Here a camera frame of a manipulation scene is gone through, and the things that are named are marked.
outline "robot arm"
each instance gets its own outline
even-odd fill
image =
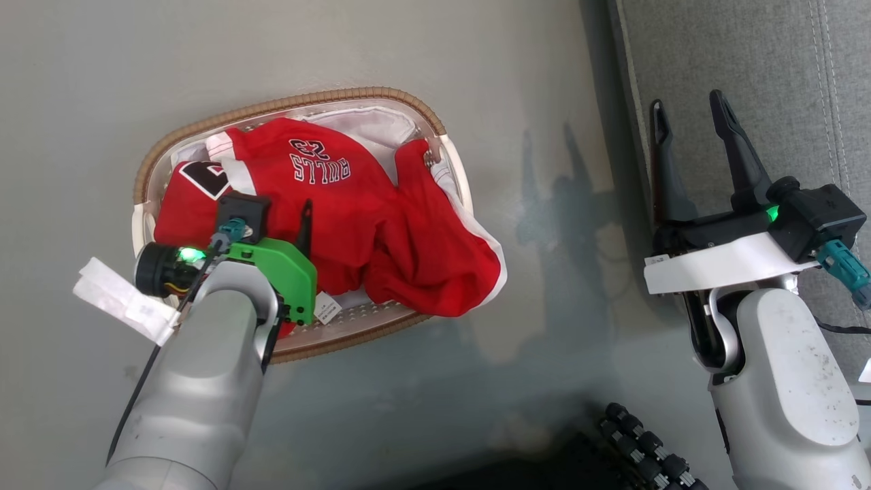
[[[98,490],[220,490],[229,484],[279,328],[311,323],[314,312],[311,201],[295,246],[264,236],[268,208],[263,198],[229,194],[220,200],[209,254],[157,243],[140,252],[137,289],[162,297],[187,291],[178,310],[189,300],[192,305],[148,384],[138,397],[134,392]],[[192,262],[202,257],[197,268]]]
[[[834,185],[772,184],[719,91],[711,108],[733,211],[698,217],[667,147],[665,109],[653,104],[657,255],[645,267],[648,290],[684,298],[739,488],[871,489],[852,393],[795,287],[800,270],[819,266],[867,310],[869,273],[849,252],[866,217]]]
[[[272,303],[255,266],[215,268],[140,394],[99,490],[226,488],[260,396]]]

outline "teal connector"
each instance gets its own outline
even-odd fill
[[[826,242],[817,252],[817,262],[847,286],[860,310],[871,309],[871,273],[840,240]]]
[[[245,220],[233,218],[221,225],[218,231],[227,235],[231,243],[238,242],[245,237]]]

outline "white fabric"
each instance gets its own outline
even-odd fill
[[[126,323],[157,345],[172,335],[179,313],[172,306],[140,293],[96,257],[79,271],[73,294]]]
[[[439,157],[447,160],[450,164],[451,173],[456,183],[456,193],[463,204],[463,209],[474,216],[475,207],[472,205],[472,193],[469,190],[469,181],[466,178],[466,171],[463,168],[463,161],[460,160],[460,154],[456,151],[454,142],[450,140],[447,134],[439,136],[438,142],[441,144],[441,147],[438,148]]]
[[[209,160],[209,152],[206,150],[206,146],[203,145],[202,142],[194,143],[190,146],[185,146],[184,148],[178,150],[173,153],[170,157],[170,163],[172,164],[172,169],[181,161],[206,161]]]
[[[429,171],[432,174],[435,183],[438,184],[438,187],[441,187],[445,195],[448,196],[450,206],[454,209],[454,212],[457,217],[460,218],[460,222],[466,230],[487,242],[487,245],[490,246],[490,249],[493,250],[493,253],[496,254],[496,257],[499,259],[499,277],[496,279],[496,284],[493,286],[493,289],[487,297],[485,297],[477,306],[487,304],[499,294],[499,291],[502,290],[502,287],[508,281],[508,268],[505,267],[505,254],[502,251],[502,244],[499,243],[496,238],[493,238],[493,235],[487,233],[487,230],[478,223],[475,216],[463,207],[463,203],[460,201],[460,197],[456,193],[454,174],[450,171],[450,164],[446,160],[441,160],[433,165]]]
[[[363,288],[357,289],[355,291],[348,291],[343,295],[338,295],[333,298],[339,306],[343,310],[350,310],[352,308],[356,308],[363,304],[372,303],[372,299],[369,298],[369,295],[366,294],[366,290]]]
[[[220,161],[221,159],[236,159],[236,152],[233,150],[233,140],[226,131],[218,134],[213,134],[206,138],[206,150],[209,153],[209,160]]]
[[[244,161],[233,160],[225,157],[220,160],[220,165],[224,167],[227,182],[233,190],[243,194],[257,195],[257,189],[254,188],[254,180],[251,178],[251,173],[248,172],[248,166]]]

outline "green led light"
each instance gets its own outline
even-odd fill
[[[179,258],[188,263],[194,263],[206,258],[206,254],[195,248],[179,248]]]
[[[766,210],[766,213],[768,213],[768,218],[771,221],[774,221],[777,219],[777,213],[778,213],[779,209],[780,209],[780,206],[771,206],[769,209]]]

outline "gray robot arm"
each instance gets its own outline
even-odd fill
[[[164,348],[98,490],[220,490],[245,448],[277,310],[253,265],[222,262]]]
[[[738,488],[871,488],[853,395],[801,298],[756,290],[733,321],[743,366],[709,390]]]

